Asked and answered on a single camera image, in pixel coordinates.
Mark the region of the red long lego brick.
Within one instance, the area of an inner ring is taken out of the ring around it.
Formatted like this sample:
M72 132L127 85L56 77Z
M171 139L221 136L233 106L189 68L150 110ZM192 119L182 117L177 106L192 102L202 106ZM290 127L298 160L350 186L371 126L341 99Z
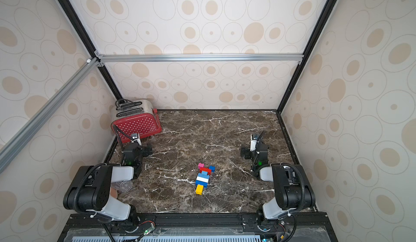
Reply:
M205 167L201 167L200 169L199 169L199 172L200 173L203 173L203 172L205 172L205 174L206 175L211 175L211 173L212 173L212 170L210 169L210 168L205 168Z

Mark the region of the white long lego brick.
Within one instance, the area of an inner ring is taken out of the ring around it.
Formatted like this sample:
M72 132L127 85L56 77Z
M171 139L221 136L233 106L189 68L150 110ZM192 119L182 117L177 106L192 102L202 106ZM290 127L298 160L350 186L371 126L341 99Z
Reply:
M209 179L203 177L197 177L197 181L208 183Z

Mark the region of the yellow square lego brick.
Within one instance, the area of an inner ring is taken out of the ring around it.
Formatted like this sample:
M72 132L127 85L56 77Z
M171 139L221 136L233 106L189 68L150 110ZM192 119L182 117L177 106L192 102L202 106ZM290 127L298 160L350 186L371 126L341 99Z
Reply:
M197 187L196 187L196 194L202 195L203 194L203 190L204 190L204 186L203 185L197 185Z

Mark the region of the light blue long lego brick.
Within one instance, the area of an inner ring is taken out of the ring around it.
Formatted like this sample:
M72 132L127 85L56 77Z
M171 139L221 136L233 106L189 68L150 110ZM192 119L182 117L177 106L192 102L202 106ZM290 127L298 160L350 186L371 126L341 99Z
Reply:
M207 180L209 180L209 178L210 178L209 175L202 174L202 173L199 173L198 176L197 176L197 180L199 180L199 179L207 179Z

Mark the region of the dark blue long lego brick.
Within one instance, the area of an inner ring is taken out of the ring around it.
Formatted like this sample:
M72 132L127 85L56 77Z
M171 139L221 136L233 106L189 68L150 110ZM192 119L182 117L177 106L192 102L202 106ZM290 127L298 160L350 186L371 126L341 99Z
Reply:
M207 187L208 186L208 184L206 182L202 182L202 181L198 181L198 180L195 183L196 183L196 185L201 185L203 187Z

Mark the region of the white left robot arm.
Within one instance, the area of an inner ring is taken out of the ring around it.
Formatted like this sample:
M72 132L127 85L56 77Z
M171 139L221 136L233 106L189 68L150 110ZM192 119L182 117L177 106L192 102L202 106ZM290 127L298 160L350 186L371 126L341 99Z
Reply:
M111 185L138 179L143 169L143 159L152 155L152 148L141 144L139 134L132 134L130 141L124 146L121 164L99 163L78 169L63 197L65 209L109 221L127 221L134 226L139 225L135 207L111 196Z

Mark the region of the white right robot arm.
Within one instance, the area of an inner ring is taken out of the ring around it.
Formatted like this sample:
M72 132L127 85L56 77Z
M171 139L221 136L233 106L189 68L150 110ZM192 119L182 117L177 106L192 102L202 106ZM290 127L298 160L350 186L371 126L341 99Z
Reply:
M288 163L271 164L268 160L269 146L263 142L265 132L252 134L250 146L240 149L240 156L251 160L250 173L274 186L274 197L259 210L258 221L282 220L295 212L313 207L314 191L301 165Z

